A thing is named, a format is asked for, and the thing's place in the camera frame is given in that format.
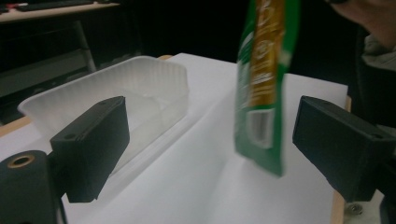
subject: white plastic container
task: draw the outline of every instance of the white plastic container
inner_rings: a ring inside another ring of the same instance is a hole
[[[131,141],[117,171],[186,115],[189,89],[185,67],[135,57],[30,97],[18,109],[48,142],[97,102],[120,95],[126,100]]]

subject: keyboard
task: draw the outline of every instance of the keyboard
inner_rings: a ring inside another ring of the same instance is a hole
[[[59,1],[59,2],[47,2],[47,3],[36,3],[30,4],[27,6],[18,6],[15,7],[18,11],[37,11],[58,7],[75,7],[75,6],[83,6],[93,4],[92,0],[67,0],[67,1]]]

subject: gold label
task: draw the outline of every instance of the gold label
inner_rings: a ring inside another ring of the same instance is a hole
[[[284,34],[284,7],[284,0],[256,0],[249,106],[271,105],[276,101],[276,72]]]

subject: white table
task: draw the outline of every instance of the white table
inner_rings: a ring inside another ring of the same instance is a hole
[[[98,201],[70,204],[64,197],[69,223],[330,223],[333,189],[291,135],[303,94],[344,106],[347,87],[286,75],[286,172],[277,178],[233,148],[236,65],[188,54],[169,61],[188,69],[190,107],[163,138],[184,134],[138,177],[130,175],[132,165],[125,165],[108,179]],[[0,160],[38,137],[32,124],[3,136]]]

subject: plastic bin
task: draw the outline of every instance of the plastic bin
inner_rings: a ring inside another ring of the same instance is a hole
[[[18,109],[48,142],[92,105],[120,95],[126,98],[131,142],[117,171],[186,115],[189,89],[185,67],[135,57],[30,97]]]

